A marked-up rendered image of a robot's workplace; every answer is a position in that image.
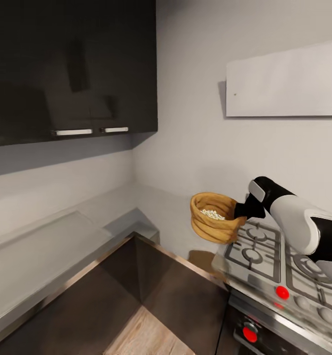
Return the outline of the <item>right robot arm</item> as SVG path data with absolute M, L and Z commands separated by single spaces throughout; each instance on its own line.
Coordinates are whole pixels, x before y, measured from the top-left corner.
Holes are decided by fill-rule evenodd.
M 267 177 L 250 181 L 245 204 L 237 203 L 234 218 L 274 218 L 291 248 L 310 258 L 332 282 L 332 213 L 305 201 Z

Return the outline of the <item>popcorn bag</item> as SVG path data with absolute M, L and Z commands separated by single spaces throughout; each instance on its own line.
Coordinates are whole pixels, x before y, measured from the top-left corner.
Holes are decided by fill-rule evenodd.
M 203 239 L 220 245 L 237 242 L 238 229 L 245 226 L 248 217 L 238 215 L 234 218 L 235 205 L 238 203 L 226 195 L 203 192 L 191 198 L 191 225 L 193 230 Z M 221 218 L 212 217 L 206 212 L 215 212 Z

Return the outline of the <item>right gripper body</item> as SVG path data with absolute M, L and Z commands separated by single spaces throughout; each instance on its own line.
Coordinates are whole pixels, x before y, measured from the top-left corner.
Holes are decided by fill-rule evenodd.
M 253 218 L 253 217 L 265 218 L 266 217 L 265 209 L 263 206 L 261 208 L 254 208 L 248 204 L 247 200 L 245 201 L 245 204 L 237 203 L 235 205 L 235 208 L 236 208 L 237 215 L 245 215 L 250 218 Z

